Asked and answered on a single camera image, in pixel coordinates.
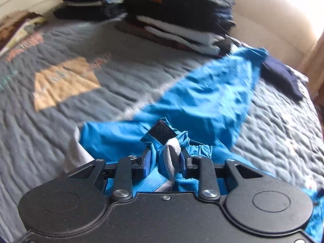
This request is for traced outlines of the blue zip-up jacket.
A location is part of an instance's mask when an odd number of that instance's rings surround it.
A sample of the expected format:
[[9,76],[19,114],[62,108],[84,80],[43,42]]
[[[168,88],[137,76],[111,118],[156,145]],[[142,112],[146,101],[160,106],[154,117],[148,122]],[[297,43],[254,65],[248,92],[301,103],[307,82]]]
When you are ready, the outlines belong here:
[[116,163],[149,149],[145,177],[134,192],[198,191],[198,181],[180,173],[180,152],[217,163],[235,158],[231,147],[249,110],[264,49],[241,48],[179,79],[155,102],[130,119],[80,123],[70,141],[65,170],[95,159]]

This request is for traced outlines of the dark folded clothes stack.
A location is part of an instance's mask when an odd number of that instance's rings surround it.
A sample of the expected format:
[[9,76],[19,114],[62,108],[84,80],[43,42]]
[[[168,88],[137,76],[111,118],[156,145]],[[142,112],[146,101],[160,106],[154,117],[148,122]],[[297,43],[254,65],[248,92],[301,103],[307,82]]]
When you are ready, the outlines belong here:
[[58,19],[104,21],[124,13],[125,0],[63,0],[63,5],[54,9]]

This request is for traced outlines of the brown folded clothes stack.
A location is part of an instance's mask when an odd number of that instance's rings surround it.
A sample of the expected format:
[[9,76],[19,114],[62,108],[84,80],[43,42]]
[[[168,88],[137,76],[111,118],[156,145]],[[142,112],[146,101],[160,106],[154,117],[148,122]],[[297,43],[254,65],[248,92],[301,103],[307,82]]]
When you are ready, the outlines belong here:
[[1,18],[1,56],[43,26],[47,19],[30,11],[15,11]]

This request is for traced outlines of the grey patchwork quilt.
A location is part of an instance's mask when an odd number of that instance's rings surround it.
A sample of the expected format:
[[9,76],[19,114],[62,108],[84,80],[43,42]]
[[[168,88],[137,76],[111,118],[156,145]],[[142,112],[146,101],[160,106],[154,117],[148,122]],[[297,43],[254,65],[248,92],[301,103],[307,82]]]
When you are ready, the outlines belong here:
[[[59,21],[1,58],[1,237],[25,233],[18,203],[64,172],[69,141],[86,121],[130,118],[175,81],[210,60],[129,35],[115,21]],[[294,102],[270,83],[256,85],[232,151],[299,187],[323,186],[320,120],[298,76]]]

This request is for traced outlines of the navy blue garment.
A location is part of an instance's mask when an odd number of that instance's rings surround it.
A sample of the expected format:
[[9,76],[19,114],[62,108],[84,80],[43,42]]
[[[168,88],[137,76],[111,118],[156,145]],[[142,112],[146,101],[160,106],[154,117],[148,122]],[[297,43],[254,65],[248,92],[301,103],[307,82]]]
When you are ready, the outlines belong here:
[[303,99],[303,95],[299,90],[297,76],[283,62],[273,56],[268,55],[263,61],[260,76],[293,101]]

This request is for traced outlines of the black white folded stack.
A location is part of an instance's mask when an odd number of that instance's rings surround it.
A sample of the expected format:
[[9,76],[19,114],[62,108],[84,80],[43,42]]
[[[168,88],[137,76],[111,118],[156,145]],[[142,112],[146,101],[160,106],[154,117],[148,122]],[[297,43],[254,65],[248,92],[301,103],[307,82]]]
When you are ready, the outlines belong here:
[[122,32],[178,50],[222,57],[234,41],[234,0],[126,0]]

